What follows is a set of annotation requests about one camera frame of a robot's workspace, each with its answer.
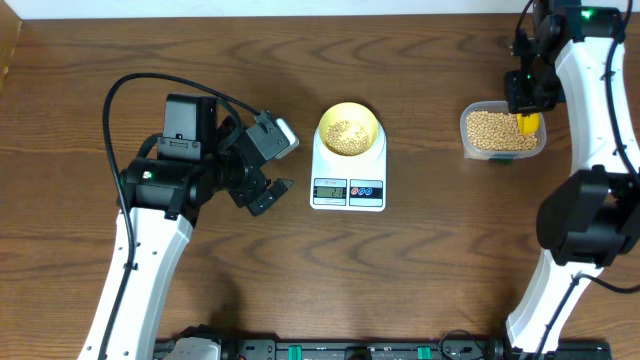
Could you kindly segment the yellow measuring scoop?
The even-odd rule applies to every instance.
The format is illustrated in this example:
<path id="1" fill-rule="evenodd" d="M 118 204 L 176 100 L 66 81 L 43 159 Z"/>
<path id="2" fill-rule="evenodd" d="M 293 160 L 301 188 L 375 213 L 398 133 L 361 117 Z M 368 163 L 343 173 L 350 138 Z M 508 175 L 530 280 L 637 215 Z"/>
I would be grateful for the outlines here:
<path id="1" fill-rule="evenodd" d="M 523 136 L 535 134 L 538 131 L 540 126 L 539 113 L 517 114 L 516 120 L 517 120 L 519 132 Z"/>

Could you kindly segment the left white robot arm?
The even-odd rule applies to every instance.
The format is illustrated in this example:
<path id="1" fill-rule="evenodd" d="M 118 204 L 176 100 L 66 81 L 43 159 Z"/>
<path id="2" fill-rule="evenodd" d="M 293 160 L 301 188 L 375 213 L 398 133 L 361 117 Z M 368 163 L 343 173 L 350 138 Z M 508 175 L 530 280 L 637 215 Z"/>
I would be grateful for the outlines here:
<path id="1" fill-rule="evenodd" d="M 261 168 L 299 141 L 282 118 L 263 111 L 247 126 L 221 98 L 170 94 L 164 130 L 143 142 L 119 174 L 124 202 L 113 257 L 82 359 L 149 359 L 179 259 L 201 207 L 227 192 L 259 216 L 293 185 Z"/>

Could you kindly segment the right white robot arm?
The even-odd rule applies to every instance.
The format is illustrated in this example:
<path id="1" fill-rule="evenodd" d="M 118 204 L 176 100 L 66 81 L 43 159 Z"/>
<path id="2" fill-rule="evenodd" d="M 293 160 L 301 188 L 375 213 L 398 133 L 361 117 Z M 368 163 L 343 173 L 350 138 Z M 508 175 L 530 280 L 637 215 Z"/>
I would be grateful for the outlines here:
<path id="1" fill-rule="evenodd" d="M 489 359 L 552 359 L 562 328 L 586 288 L 639 238 L 639 144 L 624 84 L 630 10 L 579 1 L 530 1 L 531 30 L 517 27 L 504 77 L 510 112 L 533 115 L 565 104 L 572 164 L 541 204 L 541 253 L 505 333 Z"/>

